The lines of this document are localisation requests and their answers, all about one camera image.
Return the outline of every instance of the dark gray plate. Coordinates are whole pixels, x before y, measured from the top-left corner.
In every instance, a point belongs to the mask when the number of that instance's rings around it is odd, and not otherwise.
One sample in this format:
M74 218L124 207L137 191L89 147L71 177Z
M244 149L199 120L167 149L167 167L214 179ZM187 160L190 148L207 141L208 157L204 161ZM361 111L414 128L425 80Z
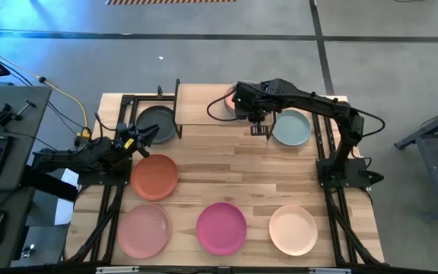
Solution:
M153 140L154 144L160 144L170 140L175 135L173 126L173 111L165 106L154 106L144 110L136 119L136 126L144 129L152 125L158 125L160 130Z

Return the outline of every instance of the wooden tabletop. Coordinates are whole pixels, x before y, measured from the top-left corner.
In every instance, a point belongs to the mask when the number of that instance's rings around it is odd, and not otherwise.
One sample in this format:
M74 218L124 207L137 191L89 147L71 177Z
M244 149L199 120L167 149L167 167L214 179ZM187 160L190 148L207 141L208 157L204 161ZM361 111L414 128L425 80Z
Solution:
M122 94L103 94L99 114L103 122L114 127ZM139 105L138 112L156 102ZM312 114L303 112L312 122ZM339 134L335 123L336 142ZM99 132L94 127L94 135ZM323 139L326 140L321 119ZM112 132L104 132L113 137ZM329 154L325 142L326 154ZM273 138L249 135L248 126L184 126L182 139L175 137L162 145L152 145L150 153L171 157L179 168L179 185L165 199L153 202L170 218L168 244L156 256L137 260L127 256L115 242L113 264L179 265L179 266L334 266L329 220L324 192L318 185L315 160L316 140L297 147L279 144ZM141 159L134 155L134 162ZM95 228L101 186L91 186L75 205L67 237L66 251L73 255ZM366 248L383 261L373 209L366 193L345 189L351 226ZM230 202L246 217L248 231L244 246L234 255L215 256L205 251L195 235L195 225L202 210L215 202ZM139 198L131 187L125 188L120 218L147 201ZM303 256L288 256L271 242L268 223L273 212L284 205L304 207L314 217L319 229L315 247ZM101 243L106 246L107 229ZM340 233L344 258L348 258L344 234Z

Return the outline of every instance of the gray floor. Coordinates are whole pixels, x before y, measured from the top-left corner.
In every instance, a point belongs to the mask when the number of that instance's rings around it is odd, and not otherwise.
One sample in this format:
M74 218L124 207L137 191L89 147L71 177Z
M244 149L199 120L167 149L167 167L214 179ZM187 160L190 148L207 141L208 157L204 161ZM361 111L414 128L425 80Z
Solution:
M105 6L104 0L0 0L0 28L106 33L312 35L307 0L238 0L233 4ZM317 0L325 35L438 36L438 0ZM438 43L327 43L335 93L381 116L386 129L360 147L370 169L385 180L373 187L374 210L386 261L438 270L438 209L415 147L393 143L438 114ZM88 114L104 92L171 91L189 83L237 80L292 81L325 93L316 42L225 40L50 40L0 38L0 53L45 75L79 97ZM2 78L0 81L13 81ZM52 102L81 121L78 107L60 94ZM366 131L376 121L367 118ZM72 134L47 112L39 137L67 149ZM34 149L43 146L35 144Z

